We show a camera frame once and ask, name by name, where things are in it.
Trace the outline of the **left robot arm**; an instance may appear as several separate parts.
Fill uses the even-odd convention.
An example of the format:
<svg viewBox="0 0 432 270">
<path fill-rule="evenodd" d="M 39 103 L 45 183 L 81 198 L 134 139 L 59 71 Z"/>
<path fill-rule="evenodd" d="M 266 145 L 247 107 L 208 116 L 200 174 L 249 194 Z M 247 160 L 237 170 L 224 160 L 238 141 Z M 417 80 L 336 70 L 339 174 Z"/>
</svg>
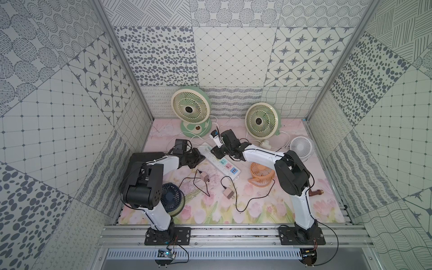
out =
<svg viewBox="0 0 432 270">
<path fill-rule="evenodd" d="M 120 200 L 144 211 L 153 230 L 171 233 L 174 223 L 161 202 L 163 178 L 184 166 L 194 169 L 204 160 L 205 156 L 186 139 L 177 139 L 168 153 L 134 153 L 120 184 Z"/>
</svg>

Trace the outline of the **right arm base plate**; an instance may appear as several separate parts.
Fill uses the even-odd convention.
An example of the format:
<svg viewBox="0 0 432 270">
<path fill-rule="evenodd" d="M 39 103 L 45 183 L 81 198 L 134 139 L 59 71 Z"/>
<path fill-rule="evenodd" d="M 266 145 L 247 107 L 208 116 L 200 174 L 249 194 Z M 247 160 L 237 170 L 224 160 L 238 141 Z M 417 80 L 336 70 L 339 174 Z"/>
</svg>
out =
<svg viewBox="0 0 432 270">
<path fill-rule="evenodd" d="M 326 240 L 322 229 L 313 226 L 306 230 L 301 227 L 281 225 L 278 228 L 281 245 L 325 245 Z"/>
</svg>

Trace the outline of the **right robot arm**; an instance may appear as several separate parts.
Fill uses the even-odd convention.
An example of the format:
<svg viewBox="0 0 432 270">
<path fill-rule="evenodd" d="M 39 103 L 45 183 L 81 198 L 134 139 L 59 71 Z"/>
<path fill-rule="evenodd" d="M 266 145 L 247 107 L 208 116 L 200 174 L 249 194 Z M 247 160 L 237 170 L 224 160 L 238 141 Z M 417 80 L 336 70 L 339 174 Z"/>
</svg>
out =
<svg viewBox="0 0 432 270">
<path fill-rule="evenodd" d="M 281 188 L 291 197 L 297 237 L 310 239 L 318 225 L 312 217 L 308 203 L 311 174 L 300 157 L 292 150 L 285 153 L 274 152 L 247 141 L 241 142 L 230 129 L 223 133 L 215 129 L 210 133 L 210 137 L 216 143 L 211 150 L 216 158 L 221 159 L 228 155 L 233 160 L 257 163 L 276 172 Z"/>
</svg>

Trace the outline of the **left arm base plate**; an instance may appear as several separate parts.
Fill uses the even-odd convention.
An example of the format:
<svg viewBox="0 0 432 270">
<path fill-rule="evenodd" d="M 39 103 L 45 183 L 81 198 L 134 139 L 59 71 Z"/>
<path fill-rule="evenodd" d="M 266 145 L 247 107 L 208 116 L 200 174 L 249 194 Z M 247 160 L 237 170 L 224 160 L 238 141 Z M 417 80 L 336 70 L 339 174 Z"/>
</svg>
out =
<svg viewBox="0 0 432 270">
<path fill-rule="evenodd" d="M 149 228 L 145 235 L 146 246 L 189 245 L 191 227 L 173 227 L 166 231 Z"/>
</svg>

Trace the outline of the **white power strip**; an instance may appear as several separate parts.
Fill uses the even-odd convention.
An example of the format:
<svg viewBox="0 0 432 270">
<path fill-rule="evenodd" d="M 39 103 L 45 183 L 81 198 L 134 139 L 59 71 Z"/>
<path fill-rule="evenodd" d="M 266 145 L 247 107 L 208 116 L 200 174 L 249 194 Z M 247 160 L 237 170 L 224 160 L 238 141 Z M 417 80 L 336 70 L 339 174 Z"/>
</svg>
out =
<svg viewBox="0 0 432 270">
<path fill-rule="evenodd" d="M 206 160 L 216 167 L 221 173 L 230 176 L 233 180 L 239 179 L 241 170 L 236 167 L 229 158 L 217 158 L 211 153 L 212 147 L 206 143 L 198 146 L 198 150 L 206 157 Z"/>
</svg>

